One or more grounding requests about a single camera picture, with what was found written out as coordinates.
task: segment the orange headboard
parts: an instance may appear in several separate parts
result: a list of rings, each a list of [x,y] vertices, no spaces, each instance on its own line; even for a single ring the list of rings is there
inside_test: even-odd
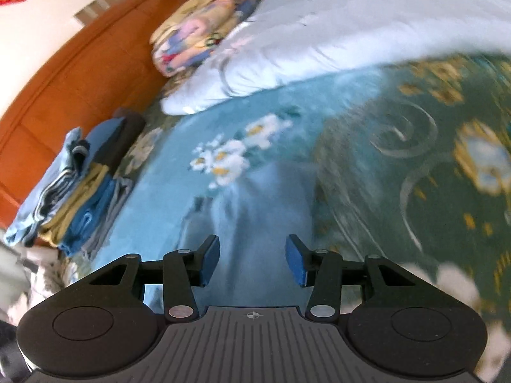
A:
[[[60,151],[118,107],[143,111],[165,79],[149,38],[186,0],[123,0],[69,40],[39,69],[0,120],[0,227]]]

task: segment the white wall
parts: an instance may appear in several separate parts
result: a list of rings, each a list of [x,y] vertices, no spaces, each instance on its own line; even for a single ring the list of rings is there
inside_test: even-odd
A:
[[[27,0],[0,6],[0,115],[78,30],[72,16],[93,0]]]

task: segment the floral blanket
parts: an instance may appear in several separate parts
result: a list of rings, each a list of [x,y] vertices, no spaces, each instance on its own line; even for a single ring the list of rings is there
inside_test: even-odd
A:
[[[312,246],[348,260],[384,255],[467,303],[489,330],[478,375],[511,381],[509,59],[368,68],[233,99],[177,125],[157,104],[147,117],[120,170],[137,185],[94,268],[174,250],[193,197],[271,161],[315,161]],[[357,303],[345,296],[346,307]],[[148,304],[160,297],[146,292]]]

